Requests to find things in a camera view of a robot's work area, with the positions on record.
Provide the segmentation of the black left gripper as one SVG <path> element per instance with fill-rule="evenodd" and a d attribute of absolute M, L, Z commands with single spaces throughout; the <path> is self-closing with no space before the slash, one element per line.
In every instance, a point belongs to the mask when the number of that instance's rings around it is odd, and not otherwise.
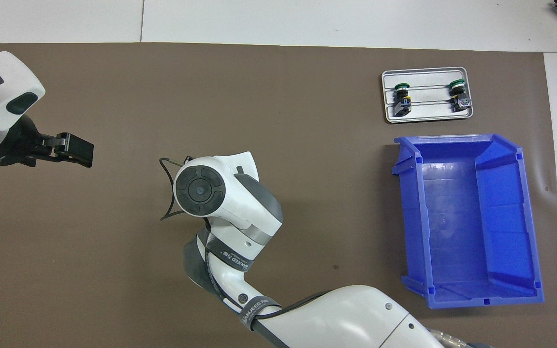
<path fill-rule="evenodd" d="M 22 116 L 8 130 L 0 143 L 0 166 L 21 163 L 35 167 L 38 159 L 76 163 L 82 167 L 93 165 L 94 145 L 69 132 L 56 136 L 40 134 L 29 116 Z"/>

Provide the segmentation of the brown table mat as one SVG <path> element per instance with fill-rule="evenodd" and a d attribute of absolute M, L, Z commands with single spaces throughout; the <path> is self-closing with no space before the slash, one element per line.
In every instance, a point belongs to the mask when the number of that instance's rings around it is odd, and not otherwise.
<path fill-rule="evenodd" d="M 557 177 L 544 55 L 174 43 L 0 44 L 40 79 L 38 130 L 94 163 L 0 167 L 0 348 L 271 348 L 190 280 L 203 221 L 161 221 L 159 158 L 250 151 L 284 224 L 246 280 L 287 306 L 374 286 L 427 327 L 557 348 Z M 391 124 L 381 74 L 462 67 L 473 115 Z M 498 133 L 523 148 L 544 302 L 431 310 L 405 288 L 396 137 Z"/>

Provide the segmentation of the grey metal tray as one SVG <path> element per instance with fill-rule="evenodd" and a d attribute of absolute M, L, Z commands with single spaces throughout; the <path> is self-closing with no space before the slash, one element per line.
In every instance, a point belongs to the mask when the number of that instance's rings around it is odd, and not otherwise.
<path fill-rule="evenodd" d="M 384 101 L 385 118 L 391 124 L 467 119 L 473 115 L 473 105 L 462 112 L 453 112 L 448 85 L 455 80 L 466 80 L 470 95 L 467 71 L 462 67 L 438 67 L 422 69 L 397 69 L 381 74 L 381 91 Z M 395 117 L 395 85 L 409 84 L 411 112 L 403 117 Z"/>

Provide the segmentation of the green push button switch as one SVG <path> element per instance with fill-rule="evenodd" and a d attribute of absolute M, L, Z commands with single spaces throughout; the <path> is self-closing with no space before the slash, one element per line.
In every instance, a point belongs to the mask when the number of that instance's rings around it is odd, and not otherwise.
<path fill-rule="evenodd" d="M 472 100 L 467 93 L 466 80 L 458 79 L 448 85 L 450 89 L 450 103 L 453 112 L 462 112 L 472 107 Z"/>
<path fill-rule="evenodd" d="M 411 96 L 409 96 L 410 85 L 406 82 L 394 86 L 393 113 L 395 117 L 403 117 L 411 112 Z"/>

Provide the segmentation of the blue plastic storage bin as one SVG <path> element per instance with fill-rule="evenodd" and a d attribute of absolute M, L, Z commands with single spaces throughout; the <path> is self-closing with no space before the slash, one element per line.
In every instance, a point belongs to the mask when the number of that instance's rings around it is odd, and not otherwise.
<path fill-rule="evenodd" d="M 394 143 L 404 286 L 433 310 L 544 302 L 522 147 L 499 134 Z"/>

